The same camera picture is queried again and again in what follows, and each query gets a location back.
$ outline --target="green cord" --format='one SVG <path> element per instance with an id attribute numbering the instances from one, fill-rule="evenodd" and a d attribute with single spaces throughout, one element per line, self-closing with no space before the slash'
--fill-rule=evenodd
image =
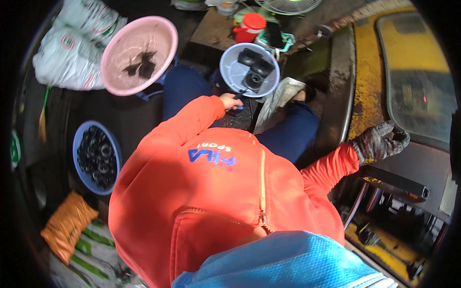
<path id="1" fill-rule="evenodd" d="M 47 100 L 48 100 L 48 94 L 50 93 L 51 86 L 47 86 L 47 92 L 45 93 L 45 100 L 43 101 L 43 110 L 45 110 L 45 107 L 47 106 Z"/>

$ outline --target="mobile phone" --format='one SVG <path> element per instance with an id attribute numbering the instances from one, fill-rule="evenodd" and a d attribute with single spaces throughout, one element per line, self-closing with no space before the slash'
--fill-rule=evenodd
<path id="1" fill-rule="evenodd" d="M 277 23 L 267 22 L 266 34 L 270 47 L 279 49 L 285 47 L 285 43 L 282 39 L 282 32 L 280 31 L 280 26 Z"/>

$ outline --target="blue mesh fabric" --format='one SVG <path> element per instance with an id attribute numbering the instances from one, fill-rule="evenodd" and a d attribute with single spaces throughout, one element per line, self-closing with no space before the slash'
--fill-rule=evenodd
<path id="1" fill-rule="evenodd" d="M 386 279 L 328 237 L 280 231 L 210 256 L 197 272 L 179 275 L 172 287 L 332 288 L 350 287 L 352 283 L 363 287 L 360 279 L 369 286 L 376 277 Z"/>

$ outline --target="zipper pull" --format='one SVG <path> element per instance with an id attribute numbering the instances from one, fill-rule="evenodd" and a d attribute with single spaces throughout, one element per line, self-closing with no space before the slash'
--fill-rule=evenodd
<path id="1" fill-rule="evenodd" d="M 267 221 L 266 221 L 266 212 L 264 210 L 261 209 L 261 212 L 260 212 L 260 219 L 261 219 L 261 222 L 263 224 L 267 224 Z"/>

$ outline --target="blue plastic basin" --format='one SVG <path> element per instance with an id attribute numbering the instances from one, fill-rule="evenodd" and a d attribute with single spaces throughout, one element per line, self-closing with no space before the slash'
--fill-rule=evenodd
<path id="1" fill-rule="evenodd" d="M 109 138 L 112 148 L 114 149 L 115 159 L 117 161 L 117 176 L 115 178 L 115 181 L 118 179 L 120 168 L 122 167 L 122 153 L 121 153 L 120 147 L 118 146 L 117 141 L 115 140 L 114 135 L 109 130 L 107 130 L 107 128 L 104 127 L 104 125 L 102 125 L 101 123 L 97 121 L 93 121 L 93 120 L 86 121 L 82 123 L 82 125 L 80 125 L 80 127 L 78 127 L 77 131 L 75 132 L 74 141 L 72 143 L 72 157 L 74 159 L 75 170 L 77 170 L 77 174 L 80 177 L 80 180 L 82 180 L 85 186 L 91 190 L 91 192 L 101 195 L 101 196 L 105 196 L 105 195 L 109 195 L 110 193 L 112 193 L 114 185 L 107 188 L 106 190 L 104 190 L 101 187 L 98 187 L 95 182 L 91 181 L 91 176 L 83 172 L 82 169 L 80 169 L 80 165 L 77 162 L 77 159 L 78 159 L 77 149 L 80 146 L 80 142 L 82 141 L 83 133 L 87 131 L 91 126 L 96 126 L 99 129 L 101 129 L 104 132 L 104 134 L 106 134 L 106 136 Z"/>

